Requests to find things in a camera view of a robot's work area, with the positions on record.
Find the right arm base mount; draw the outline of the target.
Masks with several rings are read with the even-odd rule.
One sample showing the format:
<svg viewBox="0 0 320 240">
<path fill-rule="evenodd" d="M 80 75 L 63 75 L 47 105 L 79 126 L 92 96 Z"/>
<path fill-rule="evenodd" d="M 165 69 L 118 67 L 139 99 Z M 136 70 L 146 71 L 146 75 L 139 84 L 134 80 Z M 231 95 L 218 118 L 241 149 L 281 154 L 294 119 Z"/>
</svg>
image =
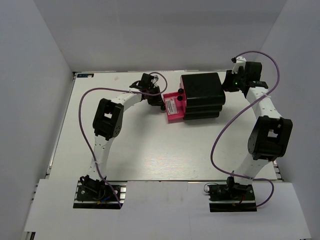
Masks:
<svg viewBox="0 0 320 240">
<path fill-rule="evenodd" d="M 253 186 L 236 183 L 229 176 L 225 184 L 207 183 L 203 190 L 209 195 L 211 213 L 256 212 L 257 205 Z"/>
</svg>

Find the pink bottom drawer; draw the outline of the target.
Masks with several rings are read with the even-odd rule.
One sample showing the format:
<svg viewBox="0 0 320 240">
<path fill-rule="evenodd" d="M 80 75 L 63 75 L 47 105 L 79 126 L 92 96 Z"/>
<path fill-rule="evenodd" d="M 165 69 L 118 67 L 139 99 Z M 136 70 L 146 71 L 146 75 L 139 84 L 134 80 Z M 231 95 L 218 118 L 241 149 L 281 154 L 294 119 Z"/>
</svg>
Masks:
<svg viewBox="0 0 320 240">
<path fill-rule="evenodd" d="M 171 92 L 163 94 L 168 123 L 180 122 L 186 112 L 186 96 L 184 93 Z"/>
</svg>

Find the clear labelled makeup case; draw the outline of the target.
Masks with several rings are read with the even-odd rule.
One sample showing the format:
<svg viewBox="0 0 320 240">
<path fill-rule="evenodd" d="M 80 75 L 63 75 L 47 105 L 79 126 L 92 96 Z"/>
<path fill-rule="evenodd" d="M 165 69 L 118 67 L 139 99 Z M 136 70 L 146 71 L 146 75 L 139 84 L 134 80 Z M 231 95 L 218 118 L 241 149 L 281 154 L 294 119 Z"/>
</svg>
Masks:
<svg viewBox="0 0 320 240">
<path fill-rule="evenodd" d="M 175 98 L 166 98 L 165 99 L 166 112 L 168 116 L 178 114 L 178 109 L 176 106 Z"/>
</svg>

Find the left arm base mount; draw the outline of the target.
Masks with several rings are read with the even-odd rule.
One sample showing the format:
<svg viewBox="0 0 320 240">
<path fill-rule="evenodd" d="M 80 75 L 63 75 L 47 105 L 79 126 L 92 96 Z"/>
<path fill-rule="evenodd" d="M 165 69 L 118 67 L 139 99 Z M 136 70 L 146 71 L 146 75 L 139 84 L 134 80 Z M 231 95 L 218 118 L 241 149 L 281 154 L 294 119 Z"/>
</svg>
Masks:
<svg viewBox="0 0 320 240">
<path fill-rule="evenodd" d="M 124 204 L 127 191 L 126 181 L 93 180 L 88 175 L 77 182 L 74 209 L 119 210 Z"/>
</svg>

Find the black drawer organizer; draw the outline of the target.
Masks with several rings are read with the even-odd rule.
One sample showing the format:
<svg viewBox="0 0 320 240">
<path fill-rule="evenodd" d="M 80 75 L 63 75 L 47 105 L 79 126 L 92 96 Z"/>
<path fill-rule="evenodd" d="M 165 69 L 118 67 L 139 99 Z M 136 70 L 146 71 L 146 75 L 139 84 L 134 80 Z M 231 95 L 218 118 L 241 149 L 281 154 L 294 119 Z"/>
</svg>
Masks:
<svg viewBox="0 0 320 240">
<path fill-rule="evenodd" d="M 226 95 L 218 73 L 184 74 L 186 107 L 184 120 L 218 118 Z"/>
</svg>

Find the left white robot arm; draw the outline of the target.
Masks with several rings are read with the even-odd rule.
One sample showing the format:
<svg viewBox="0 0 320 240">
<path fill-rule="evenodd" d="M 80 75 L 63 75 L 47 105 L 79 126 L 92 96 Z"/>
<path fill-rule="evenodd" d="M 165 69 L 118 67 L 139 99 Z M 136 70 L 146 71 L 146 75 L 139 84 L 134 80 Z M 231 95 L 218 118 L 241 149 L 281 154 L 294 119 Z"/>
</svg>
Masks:
<svg viewBox="0 0 320 240">
<path fill-rule="evenodd" d="M 157 85 L 160 73 L 143 73 L 140 80 L 129 86 L 129 90 L 116 90 L 119 96 L 112 99 L 102 98 L 97 106 L 92 127 L 94 146 L 91 164 L 86 178 L 105 183 L 107 180 L 107 161 L 114 139 L 122 129 L 124 112 L 144 100 L 153 107 L 166 109 L 162 91 Z"/>
</svg>

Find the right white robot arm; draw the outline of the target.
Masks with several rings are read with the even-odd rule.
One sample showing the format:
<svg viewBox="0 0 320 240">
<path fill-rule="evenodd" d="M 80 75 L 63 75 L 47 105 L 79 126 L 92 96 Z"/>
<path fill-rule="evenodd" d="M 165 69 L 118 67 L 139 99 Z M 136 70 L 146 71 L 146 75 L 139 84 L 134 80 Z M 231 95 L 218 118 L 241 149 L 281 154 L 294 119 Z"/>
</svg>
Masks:
<svg viewBox="0 0 320 240">
<path fill-rule="evenodd" d="M 239 56 L 232 60 L 233 69 L 226 72 L 222 88 L 226 92 L 242 92 L 250 103 L 256 123 L 247 142 L 248 154 L 232 173 L 234 182 L 225 188 L 226 195 L 236 200 L 257 174 L 286 153 L 293 122 L 283 118 L 274 106 L 269 87 L 261 81 L 262 64 Z"/>
</svg>

